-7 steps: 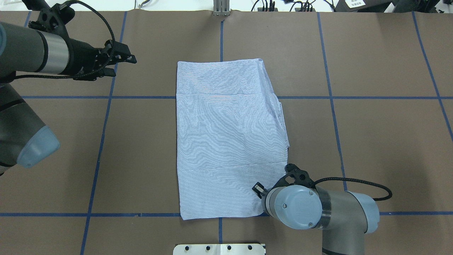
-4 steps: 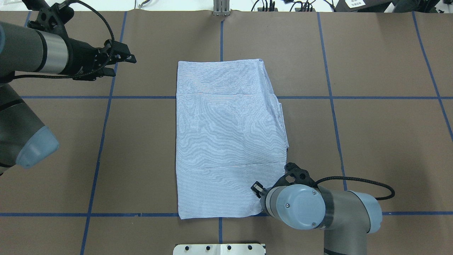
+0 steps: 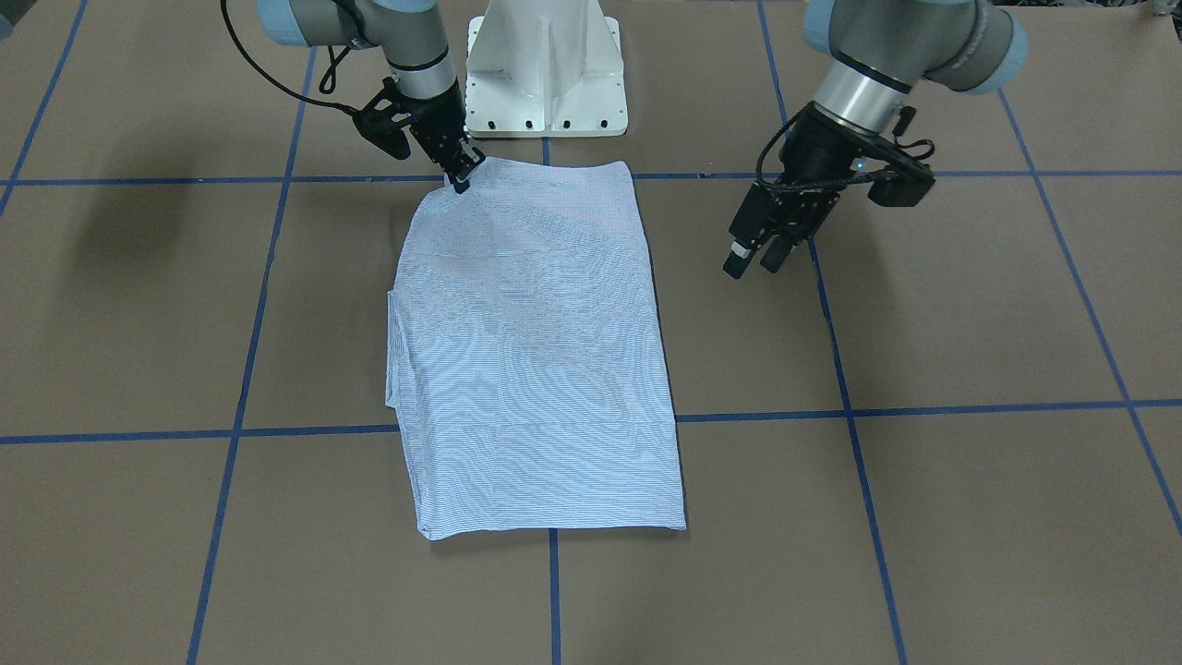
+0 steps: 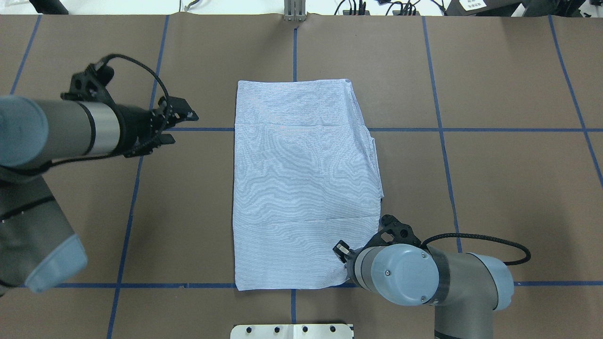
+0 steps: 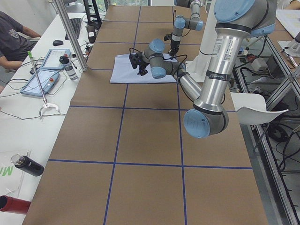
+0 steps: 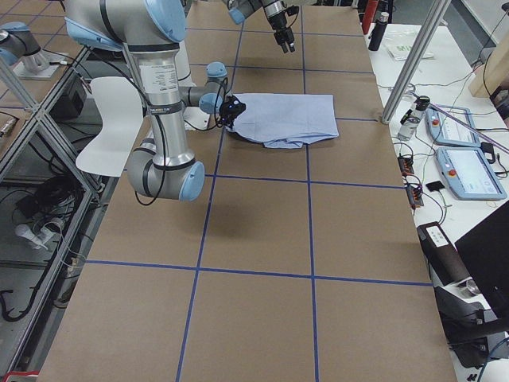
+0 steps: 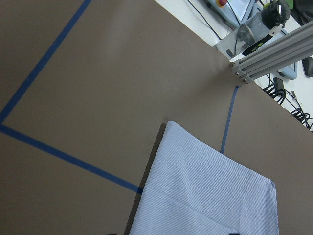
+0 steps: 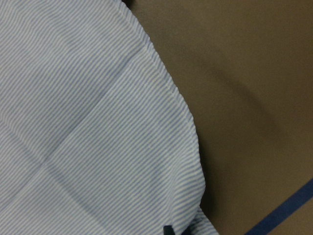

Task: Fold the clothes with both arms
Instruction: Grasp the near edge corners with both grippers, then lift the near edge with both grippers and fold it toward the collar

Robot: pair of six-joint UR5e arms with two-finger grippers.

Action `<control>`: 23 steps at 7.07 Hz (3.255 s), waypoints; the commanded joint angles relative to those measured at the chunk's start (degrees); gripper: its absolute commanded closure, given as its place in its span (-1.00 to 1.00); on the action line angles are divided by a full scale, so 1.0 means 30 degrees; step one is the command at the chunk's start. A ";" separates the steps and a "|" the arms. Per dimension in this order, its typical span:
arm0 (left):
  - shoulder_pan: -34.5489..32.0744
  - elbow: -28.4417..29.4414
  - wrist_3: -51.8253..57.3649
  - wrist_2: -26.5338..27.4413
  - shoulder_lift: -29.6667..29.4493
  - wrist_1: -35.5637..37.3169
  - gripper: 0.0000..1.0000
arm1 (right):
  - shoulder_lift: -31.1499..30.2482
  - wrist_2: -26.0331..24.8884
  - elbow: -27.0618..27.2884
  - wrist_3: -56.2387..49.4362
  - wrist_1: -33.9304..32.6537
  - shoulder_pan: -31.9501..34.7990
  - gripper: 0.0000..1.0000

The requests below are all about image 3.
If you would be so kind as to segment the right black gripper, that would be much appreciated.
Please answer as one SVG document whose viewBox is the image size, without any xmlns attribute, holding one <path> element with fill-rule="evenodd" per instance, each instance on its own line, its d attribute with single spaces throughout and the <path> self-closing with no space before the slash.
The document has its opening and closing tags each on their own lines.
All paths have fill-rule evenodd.
<svg viewBox="0 0 1182 665">
<path fill-rule="evenodd" d="M 428 159 L 446 172 L 454 193 L 468 190 L 472 174 L 487 159 L 465 129 L 465 97 L 457 79 L 427 98 L 413 97 L 395 79 L 384 79 L 379 92 L 353 113 L 353 126 L 392 159 L 409 159 L 409 132 Z"/>
</svg>

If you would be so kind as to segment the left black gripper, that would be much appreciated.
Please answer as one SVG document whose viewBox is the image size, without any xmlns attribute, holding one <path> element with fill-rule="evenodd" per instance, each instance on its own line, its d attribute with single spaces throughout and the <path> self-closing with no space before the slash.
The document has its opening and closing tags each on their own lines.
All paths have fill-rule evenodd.
<svg viewBox="0 0 1182 665">
<path fill-rule="evenodd" d="M 808 103 L 756 156 L 755 181 L 728 232 L 733 236 L 722 270 L 739 281 L 764 246 L 759 265 L 779 273 L 790 253 L 812 237 L 840 194 L 869 185 L 873 206 L 918 206 L 935 184 L 931 139 L 900 142 L 915 109 L 905 106 L 889 136 L 836 120 Z"/>
</svg>

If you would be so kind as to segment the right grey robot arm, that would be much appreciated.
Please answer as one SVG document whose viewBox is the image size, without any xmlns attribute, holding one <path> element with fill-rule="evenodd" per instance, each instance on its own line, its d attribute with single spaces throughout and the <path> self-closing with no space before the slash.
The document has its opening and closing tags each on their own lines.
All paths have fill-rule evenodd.
<svg viewBox="0 0 1182 665">
<path fill-rule="evenodd" d="M 258 1 L 272 41 L 349 51 L 376 48 L 390 70 L 363 107 L 333 103 L 371 146 L 408 159 L 414 139 L 457 194 L 485 161 L 467 131 L 465 93 L 435 1 Z"/>
</svg>

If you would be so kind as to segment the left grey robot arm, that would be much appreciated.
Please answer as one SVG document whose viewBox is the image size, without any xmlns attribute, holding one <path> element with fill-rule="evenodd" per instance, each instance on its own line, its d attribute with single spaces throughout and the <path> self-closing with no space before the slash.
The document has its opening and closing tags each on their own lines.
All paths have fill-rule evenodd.
<svg viewBox="0 0 1182 665">
<path fill-rule="evenodd" d="M 902 136 L 920 82 L 988 94 L 1022 69 L 1030 35 L 988 1 L 811 1 L 803 37 L 831 67 L 801 110 L 756 155 L 755 178 L 730 220 L 725 273 L 759 260 L 777 272 L 816 236 L 852 185 L 873 206 L 911 208 L 935 183 L 933 141 Z"/>
</svg>

